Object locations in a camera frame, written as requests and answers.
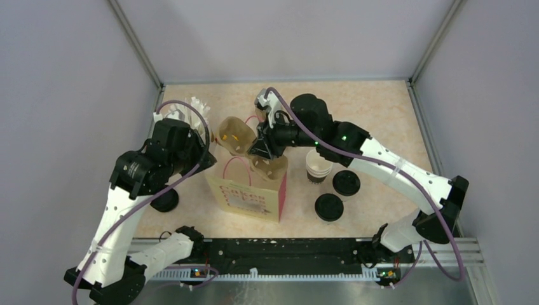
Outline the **brown cardboard cup carrier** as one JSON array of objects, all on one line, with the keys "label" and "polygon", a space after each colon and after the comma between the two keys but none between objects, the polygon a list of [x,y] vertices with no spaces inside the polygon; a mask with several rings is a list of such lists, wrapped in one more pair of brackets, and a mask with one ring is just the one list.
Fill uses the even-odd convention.
[{"label": "brown cardboard cup carrier", "polygon": [[[223,141],[221,137],[225,134],[236,135],[238,141],[234,139]],[[225,118],[218,127],[216,137],[219,145],[225,148],[232,156],[246,158],[249,161],[250,169],[260,178],[267,181],[281,180],[287,173],[288,159],[285,156],[269,160],[247,154],[257,135],[244,120],[234,116]]]}]

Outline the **kraft pink paper bag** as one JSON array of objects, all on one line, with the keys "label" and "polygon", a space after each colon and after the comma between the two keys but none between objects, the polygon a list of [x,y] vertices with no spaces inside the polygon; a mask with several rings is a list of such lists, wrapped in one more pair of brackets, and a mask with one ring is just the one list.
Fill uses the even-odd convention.
[{"label": "kraft pink paper bag", "polygon": [[264,180],[250,169],[246,158],[232,156],[218,142],[212,154],[217,163],[205,170],[205,178],[218,205],[226,212],[279,222],[286,199],[287,173],[281,180]]}]

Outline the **stack of paper cups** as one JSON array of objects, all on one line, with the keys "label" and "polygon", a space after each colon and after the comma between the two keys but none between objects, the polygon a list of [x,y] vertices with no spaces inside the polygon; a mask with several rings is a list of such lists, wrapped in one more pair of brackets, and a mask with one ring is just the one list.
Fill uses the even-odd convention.
[{"label": "stack of paper cups", "polygon": [[331,173],[333,162],[321,157],[316,149],[312,149],[306,155],[306,174],[313,184],[322,183]]}]

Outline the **black cup lid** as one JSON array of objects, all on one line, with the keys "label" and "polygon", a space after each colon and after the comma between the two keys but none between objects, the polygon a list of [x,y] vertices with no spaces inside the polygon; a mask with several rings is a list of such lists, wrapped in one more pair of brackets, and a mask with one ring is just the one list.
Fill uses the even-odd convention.
[{"label": "black cup lid", "polygon": [[322,194],[315,201],[315,213],[326,222],[338,220],[343,212],[343,201],[335,194]]},{"label": "black cup lid", "polygon": [[341,170],[332,178],[332,186],[341,196],[354,196],[361,188],[359,176],[350,170]]}]

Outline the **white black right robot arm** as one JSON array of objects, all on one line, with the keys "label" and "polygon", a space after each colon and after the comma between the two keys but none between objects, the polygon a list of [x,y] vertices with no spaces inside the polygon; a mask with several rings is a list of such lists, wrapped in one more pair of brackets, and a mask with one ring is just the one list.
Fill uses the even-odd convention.
[{"label": "white black right robot arm", "polygon": [[288,147],[314,147],[327,161],[366,173],[411,200],[417,211],[384,224],[372,238],[372,252],[391,261],[403,248],[429,241],[454,242],[453,231],[469,187],[467,179],[452,179],[424,170],[384,147],[369,132],[347,121],[336,121],[327,104],[305,93],[287,104],[274,88],[255,99],[266,119],[257,127],[250,155],[281,157]]}]

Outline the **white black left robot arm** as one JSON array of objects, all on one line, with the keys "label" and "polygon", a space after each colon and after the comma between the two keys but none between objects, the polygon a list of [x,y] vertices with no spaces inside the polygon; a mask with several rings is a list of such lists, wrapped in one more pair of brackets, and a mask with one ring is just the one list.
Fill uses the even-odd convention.
[{"label": "white black left robot arm", "polygon": [[144,285],[169,265],[203,257],[203,236],[188,226],[141,252],[130,254],[129,249],[148,205],[162,212],[177,206],[179,195],[171,177],[186,180],[215,165],[210,143],[209,131],[200,133],[186,122],[163,119],[139,150],[116,160],[92,244],[79,265],[64,275],[73,295],[85,289],[97,304],[131,304]]}]

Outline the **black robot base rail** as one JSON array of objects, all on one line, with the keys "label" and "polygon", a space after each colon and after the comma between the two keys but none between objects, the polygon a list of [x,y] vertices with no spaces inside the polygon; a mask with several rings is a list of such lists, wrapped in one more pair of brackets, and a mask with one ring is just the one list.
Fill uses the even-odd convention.
[{"label": "black robot base rail", "polygon": [[339,262],[372,264],[412,263],[412,247],[396,254],[375,256],[369,238],[213,238],[195,245],[193,252],[178,264],[217,264],[226,260],[269,258],[336,258]]}]

